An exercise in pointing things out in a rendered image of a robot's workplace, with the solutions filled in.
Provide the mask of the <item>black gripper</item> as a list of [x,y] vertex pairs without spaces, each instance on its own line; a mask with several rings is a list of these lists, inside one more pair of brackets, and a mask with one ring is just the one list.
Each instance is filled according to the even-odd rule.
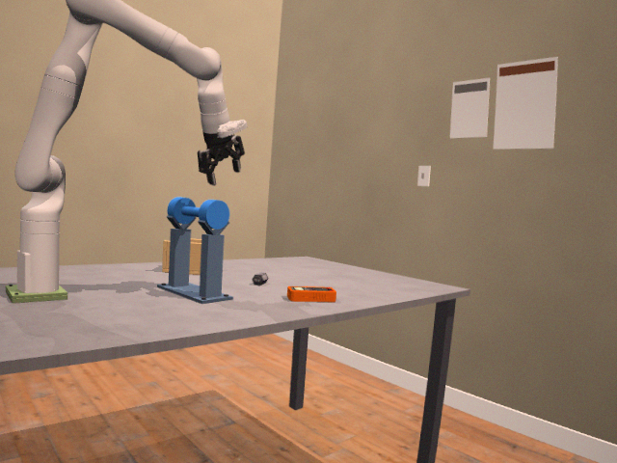
[[[231,159],[233,171],[236,173],[240,172],[240,157],[245,154],[240,136],[229,135],[225,138],[219,138],[218,133],[210,134],[203,132],[203,137],[207,148],[206,150],[198,151],[199,172],[206,174],[208,183],[213,186],[216,185],[214,169],[219,161],[228,158],[228,156],[233,158]],[[232,145],[234,145],[235,150],[232,149]],[[215,160],[211,161],[212,158]]]

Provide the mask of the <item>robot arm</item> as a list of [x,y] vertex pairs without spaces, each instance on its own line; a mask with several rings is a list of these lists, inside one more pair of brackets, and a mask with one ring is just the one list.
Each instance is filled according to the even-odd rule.
[[197,78],[204,133],[218,133],[218,137],[225,138],[247,128],[246,121],[229,119],[221,58],[214,49],[200,49],[121,0],[66,2],[69,17],[65,35],[46,68],[15,165],[16,183],[32,192],[30,202],[20,211],[17,289],[24,293],[59,289],[59,220],[64,206],[66,171],[63,162],[52,156],[51,151],[59,131],[78,105],[94,42],[103,23]]

